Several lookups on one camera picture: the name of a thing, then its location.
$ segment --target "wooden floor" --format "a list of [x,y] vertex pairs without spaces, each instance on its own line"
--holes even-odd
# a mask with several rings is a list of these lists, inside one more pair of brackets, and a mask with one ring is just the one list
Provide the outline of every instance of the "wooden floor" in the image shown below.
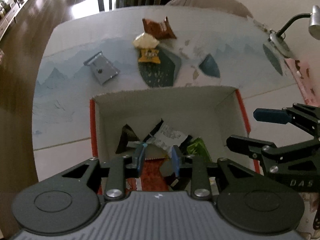
[[97,0],[29,0],[0,41],[0,229],[6,238],[18,230],[12,198],[37,182],[32,101],[46,44],[60,23],[98,12]]

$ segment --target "brown snack wrapper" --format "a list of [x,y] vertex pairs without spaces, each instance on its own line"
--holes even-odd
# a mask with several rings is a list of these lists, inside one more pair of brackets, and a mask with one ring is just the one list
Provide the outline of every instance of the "brown snack wrapper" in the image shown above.
[[163,39],[177,39],[176,35],[174,35],[167,16],[165,17],[163,22],[155,22],[150,19],[142,19],[144,31],[152,36],[154,36],[157,40]]
[[160,64],[161,61],[159,59],[159,50],[158,49],[142,49],[141,57],[138,59],[138,62],[152,62],[156,64]]

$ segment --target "lamp head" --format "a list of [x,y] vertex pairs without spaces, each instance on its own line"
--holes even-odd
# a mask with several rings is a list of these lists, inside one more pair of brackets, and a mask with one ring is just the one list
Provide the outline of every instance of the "lamp head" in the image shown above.
[[309,33],[315,39],[320,40],[320,8],[317,5],[312,7],[309,21]]

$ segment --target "gray metal plate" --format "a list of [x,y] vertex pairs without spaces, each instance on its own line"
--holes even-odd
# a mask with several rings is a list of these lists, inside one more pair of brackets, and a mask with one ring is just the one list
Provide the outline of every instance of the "gray metal plate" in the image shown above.
[[302,240],[295,231],[257,236],[240,231],[220,218],[212,203],[191,199],[186,192],[132,192],[108,203],[100,216],[78,232],[38,236],[21,231],[18,240]]

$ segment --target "lamp arm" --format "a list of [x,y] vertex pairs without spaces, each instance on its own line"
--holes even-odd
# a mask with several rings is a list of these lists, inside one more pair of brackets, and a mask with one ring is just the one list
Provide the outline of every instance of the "lamp arm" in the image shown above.
[[293,16],[282,28],[276,33],[277,37],[281,37],[281,35],[290,27],[292,23],[301,18],[310,18],[310,13],[301,13]]

